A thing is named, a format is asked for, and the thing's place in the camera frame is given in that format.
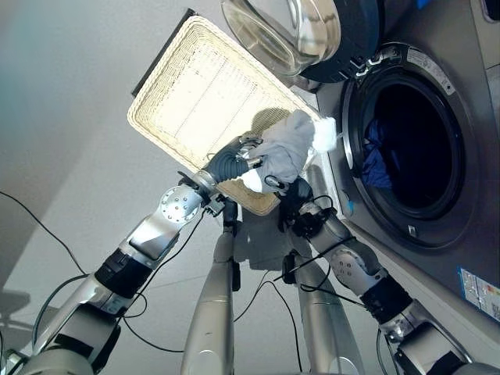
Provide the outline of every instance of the gray cloth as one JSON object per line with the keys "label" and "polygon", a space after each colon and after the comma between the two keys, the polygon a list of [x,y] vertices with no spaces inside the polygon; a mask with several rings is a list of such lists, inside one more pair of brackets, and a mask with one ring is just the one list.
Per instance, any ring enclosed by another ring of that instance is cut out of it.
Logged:
{"label": "gray cloth", "polygon": [[301,110],[294,111],[262,133],[262,144],[250,150],[248,156],[263,157],[262,166],[256,170],[263,193],[277,191],[265,183],[267,176],[289,184],[295,181],[305,165],[313,138],[313,121]]}

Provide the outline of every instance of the label sticker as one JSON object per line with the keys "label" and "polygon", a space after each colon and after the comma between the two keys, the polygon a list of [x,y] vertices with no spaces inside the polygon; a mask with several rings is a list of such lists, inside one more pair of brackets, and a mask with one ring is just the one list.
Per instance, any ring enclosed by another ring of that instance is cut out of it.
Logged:
{"label": "label sticker", "polygon": [[500,322],[500,288],[463,268],[459,271],[463,297],[483,313]]}
{"label": "label sticker", "polygon": [[437,82],[439,82],[448,96],[455,92],[455,88],[448,79],[448,76],[446,76],[445,72],[443,72],[443,69],[441,69],[426,54],[417,49],[409,48],[406,60],[409,63],[413,63],[428,72]]}

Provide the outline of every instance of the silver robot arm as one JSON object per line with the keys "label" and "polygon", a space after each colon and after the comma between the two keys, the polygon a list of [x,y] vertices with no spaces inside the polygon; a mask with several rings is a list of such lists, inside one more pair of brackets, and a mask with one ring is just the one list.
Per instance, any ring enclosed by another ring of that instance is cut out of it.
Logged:
{"label": "silver robot arm", "polygon": [[211,202],[216,185],[259,166],[243,159],[242,149],[259,140],[237,137],[202,170],[184,178],[160,199],[102,266],[66,300],[33,343],[33,353],[20,374],[99,372],[120,335],[118,322],[149,275],[175,245],[180,230]]}
{"label": "silver robot arm", "polygon": [[335,277],[361,298],[380,330],[398,345],[395,359],[406,374],[500,373],[473,363],[465,348],[379,264],[373,250],[352,236],[336,211],[314,203],[303,179],[288,188],[281,204],[282,220],[323,254]]}

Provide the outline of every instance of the wicker basket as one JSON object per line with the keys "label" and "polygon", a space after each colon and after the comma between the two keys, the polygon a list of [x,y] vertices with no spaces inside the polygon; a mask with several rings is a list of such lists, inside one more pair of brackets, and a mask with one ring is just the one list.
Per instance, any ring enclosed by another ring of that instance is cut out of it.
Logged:
{"label": "wicker basket", "polygon": [[[139,91],[127,118],[139,133],[192,172],[234,137],[267,127],[296,109],[318,115],[215,25],[192,16]],[[257,215],[278,204],[240,180],[219,190]]]}

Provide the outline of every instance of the black cable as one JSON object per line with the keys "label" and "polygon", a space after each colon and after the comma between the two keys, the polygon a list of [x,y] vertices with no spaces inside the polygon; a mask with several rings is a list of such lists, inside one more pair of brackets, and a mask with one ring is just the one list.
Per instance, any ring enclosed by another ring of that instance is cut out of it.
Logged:
{"label": "black cable", "polygon": [[200,223],[202,222],[203,220],[203,216],[205,215],[206,213],[206,210],[203,210],[202,212],[202,216],[200,217],[200,219],[196,222],[195,226],[193,227],[191,233],[189,234],[189,236],[187,236],[186,238],[186,241],[182,244],[182,246],[179,248],[179,250],[177,250],[177,252],[175,254],[173,254],[170,258],[168,258],[167,260],[165,260],[164,262],[162,262],[158,268],[156,268],[155,272],[152,273],[152,275],[149,277],[149,280],[146,282],[146,284],[144,284],[144,286],[142,287],[142,289],[137,293],[138,296],[135,298],[134,302],[137,301],[137,299],[139,298],[139,295],[141,293],[144,292],[144,290],[148,287],[148,285],[152,282],[153,278],[156,276],[156,274],[162,269],[162,267],[164,267],[168,262],[170,262],[171,260],[173,260],[176,256],[178,256],[180,254],[180,252],[182,252],[182,250],[186,247],[186,245],[188,244],[189,240],[191,240],[191,237],[193,237],[193,234],[195,234],[195,231],[196,231],[196,228],[198,228],[198,226],[200,225]]}
{"label": "black cable", "polygon": [[319,284],[317,284],[315,287],[311,287],[309,288],[308,286],[309,285],[304,285],[304,284],[300,284],[300,288],[303,290],[303,291],[306,291],[307,293],[313,293],[314,291],[317,291],[321,288],[321,286],[323,284],[325,284],[325,282],[327,282],[328,280],[328,277],[330,276],[330,272],[331,272],[331,266],[328,265],[328,271],[327,271],[327,274],[325,275],[325,277],[320,281]]}
{"label": "black cable", "polygon": [[290,314],[290,318],[291,318],[291,322],[294,326],[294,335],[295,335],[295,350],[297,352],[297,361],[298,361],[298,368],[300,369],[300,372],[302,372],[302,361],[300,360],[300,349],[298,348],[298,334],[297,334],[297,325],[295,324],[295,319],[294,319],[294,316],[291,312],[291,309],[290,309],[290,306],[287,304],[287,301],[286,299],[284,299],[283,295],[280,293],[280,291],[278,291],[278,288],[276,287],[276,285],[274,284],[274,282],[272,281],[265,281],[263,283],[260,284],[260,286],[257,288],[257,290],[255,291],[255,294],[254,296],[252,297],[252,300],[250,301],[250,303],[248,304],[247,308],[234,320],[234,322],[236,322],[237,320],[239,320],[246,312],[247,310],[250,308],[250,306],[252,305],[252,303],[254,302],[255,300],[255,297],[257,296],[257,294],[262,290],[262,288],[264,287],[264,285],[266,284],[270,284],[274,290],[276,291],[276,293],[278,293],[278,295],[280,296],[281,298],[281,301],[283,301],[284,305],[287,307],[287,310],[288,310],[288,313]]}
{"label": "black cable", "polygon": [[250,302],[247,304],[247,307],[245,307],[245,309],[243,310],[243,312],[237,316],[236,319],[233,320],[234,323],[236,323],[237,321],[239,321],[239,319],[248,311],[248,309],[250,309],[250,306],[252,305],[255,297],[257,297],[257,294],[259,293],[259,290],[260,290],[260,287],[262,286],[263,284],[263,281],[264,281],[264,277],[266,277],[266,275],[271,272],[271,271],[266,271],[263,275],[262,275],[262,279],[260,279],[260,282],[259,282],[259,285],[257,285],[257,289],[255,290],[255,293],[253,294],[252,296],[252,299],[250,300]]}
{"label": "black cable", "polygon": [[31,217],[33,218],[33,220],[36,221],[38,223],[38,225],[40,225],[40,227],[42,227],[43,229],[45,229],[45,231],[48,234],[50,234],[58,243],[60,243],[65,248],[65,250],[68,252],[68,254],[70,255],[71,259],[73,260],[73,263],[75,263],[75,266],[78,268],[78,270],[81,272],[81,274],[82,275],[86,274],[85,271],[81,268],[80,264],[77,261],[77,258],[75,258],[75,255],[70,250],[70,248],[68,247],[68,245],[66,245],[61,239],[59,239],[55,234],[53,234],[23,203],[21,203],[18,199],[14,198],[13,196],[11,196],[11,195],[3,192],[3,191],[0,191],[0,195],[4,195],[5,197],[12,199],[18,205],[20,205],[21,207],[23,207],[26,210],[26,212],[31,215]]}
{"label": "black cable", "polygon": [[331,252],[334,248],[336,248],[337,246],[340,246],[340,245],[343,245],[345,242],[347,241],[350,241],[352,239],[355,239],[354,236],[351,236],[351,237],[347,237],[345,239],[343,239],[342,241],[339,241],[337,242],[335,245],[333,246],[330,246],[329,248],[327,248],[326,250],[323,250],[320,254],[312,257],[311,259],[308,259],[306,260],[304,263],[292,268],[291,270],[285,272],[285,273],[282,273],[281,276],[277,277],[276,279],[274,279],[273,281],[278,281],[279,279],[282,279],[283,277],[289,275],[290,273],[293,273],[295,272],[296,270],[300,270],[302,267],[304,266],[307,266],[308,264],[310,264],[311,262],[314,262],[316,259],[319,259],[321,258],[322,256],[324,256],[325,254],[327,254],[328,252]]}
{"label": "black cable", "polygon": [[320,198],[328,198],[330,200],[330,208],[332,209],[334,207],[334,200],[332,199],[332,197],[330,197],[329,195],[318,195],[317,197],[313,198],[312,201],[315,202],[317,199],[320,199]]}
{"label": "black cable", "polygon": [[353,303],[354,305],[358,305],[359,307],[363,307],[364,309],[366,309],[366,306],[364,306],[364,304],[362,303],[359,303],[357,301],[354,301],[353,299],[350,299],[350,298],[347,298],[347,297],[344,297],[343,295],[338,295],[337,293],[334,293],[332,291],[328,291],[327,289],[323,289],[321,287],[313,287],[311,285],[306,285],[306,284],[301,284],[300,288],[303,290],[303,291],[306,291],[306,292],[310,292],[310,291],[322,291],[323,293],[327,293],[329,295],[334,295],[335,297],[338,297],[340,299],[343,299],[347,302],[351,302]]}
{"label": "black cable", "polygon": [[34,347],[34,343],[37,341],[37,338],[38,338],[38,326],[40,326],[40,321],[41,321],[41,318],[43,317],[44,313],[45,313],[45,310],[47,309],[48,307],[48,304],[50,303],[50,301],[55,297],[55,295],[57,295],[59,293],[59,291],[61,289],[63,289],[67,284],[70,284],[70,283],[73,283],[74,281],[76,280],[79,280],[79,279],[84,279],[85,277],[87,277],[88,275],[87,274],[84,274],[84,275],[79,275],[79,276],[75,276],[75,277],[71,277],[70,279],[66,280],[66,281],[63,281],[49,296],[48,298],[45,300],[44,304],[42,305],[41,309],[40,309],[40,312],[38,313],[37,315],[37,319],[34,321],[34,325],[33,325],[33,331],[31,332],[31,345]]}
{"label": "black cable", "polygon": [[391,348],[391,343],[389,342],[389,339],[388,339],[388,337],[386,335],[384,335],[384,338],[385,338],[385,342],[387,344],[387,349],[389,349],[389,353],[391,353],[392,364],[394,365],[394,368],[396,370],[396,374],[397,375],[401,375],[399,373],[398,364],[396,363],[396,360],[395,360],[395,357],[394,357],[394,352],[392,351],[392,348]]}
{"label": "black cable", "polygon": [[127,318],[123,318],[123,322],[125,323],[125,325],[128,327],[128,329],[130,330],[130,332],[132,332],[132,334],[138,338],[139,340],[141,340],[142,342],[144,342],[145,344],[155,348],[155,349],[158,349],[158,350],[161,350],[162,352],[168,352],[168,353],[184,353],[184,350],[172,350],[172,349],[167,349],[167,348],[162,348],[161,346],[158,346],[158,345],[155,345],[153,344],[152,342],[146,340],[145,338],[143,338],[140,334],[138,334],[134,329],[132,329],[132,327],[130,326],[130,324],[127,322]]}
{"label": "black cable", "polygon": [[[177,250],[177,252],[175,254],[173,254],[170,258],[168,258],[167,260],[165,260],[164,262],[160,263],[160,265],[156,268],[156,270],[152,273],[152,275],[149,277],[149,280],[146,282],[146,284],[144,284],[144,286],[141,288],[141,290],[137,293],[137,297],[132,301],[132,303],[130,304],[130,306],[132,306],[137,300],[138,298],[143,295],[145,289],[148,287],[148,285],[152,282],[153,278],[156,276],[156,274],[161,270],[161,268],[163,266],[165,266],[168,262],[170,262],[172,259],[174,259],[176,256],[178,256],[180,254],[180,252],[182,252],[182,250],[184,249],[184,247],[188,244],[189,240],[191,240],[191,237],[193,237],[193,234],[195,233],[196,231],[196,228],[198,228],[199,224],[202,222],[203,220],[203,216],[205,215],[205,212],[206,210],[204,210],[202,212],[202,216],[200,217],[200,219],[198,220],[198,222],[195,224],[195,226],[193,227],[191,233],[189,234],[189,236],[187,236],[186,238],[186,241],[182,244],[182,246],[179,248],[179,250]],[[144,311],[139,314],[139,315],[142,315],[145,311],[146,311],[146,308],[147,308],[147,298],[145,297],[145,302],[146,302],[146,306],[144,308]],[[118,319],[118,321],[116,322],[117,324],[120,322],[120,320],[123,319],[125,325],[127,326],[127,328],[130,330],[130,332],[135,336],[137,337],[139,340],[141,340],[142,342],[144,342],[145,344],[155,348],[155,349],[158,349],[158,350],[161,350],[162,352],[169,352],[169,353],[183,353],[184,351],[182,350],[172,350],[172,349],[167,349],[167,348],[162,348],[161,346],[158,346],[158,345],[155,345],[153,344],[152,342],[150,342],[149,340],[146,340],[145,338],[143,338],[140,334],[138,334],[135,330],[133,330],[131,327],[130,327],[130,324],[127,322],[127,318],[129,317],[136,317],[136,316],[122,316]]]}
{"label": "black cable", "polygon": [[146,298],[146,296],[143,295],[141,292],[138,292],[137,296],[142,297],[144,299],[144,308],[142,309],[142,311],[140,313],[135,314],[135,315],[127,315],[127,316],[124,316],[124,318],[138,318],[139,316],[144,315],[144,313],[148,309],[148,299]]}
{"label": "black cable", "polygon": [[388,375],[388,372],[386,371],[385,369],[385,366],[384,366],[384,362],[382,361],[382,355],[380,354],[380,334],[382,333],[382,331],[380,330],[380,328],[378,329],[377,331],[377,360],[378,360],[378,364],[380,366],[380,368],[382,369],[382,372],[384,373],[384,375]]}

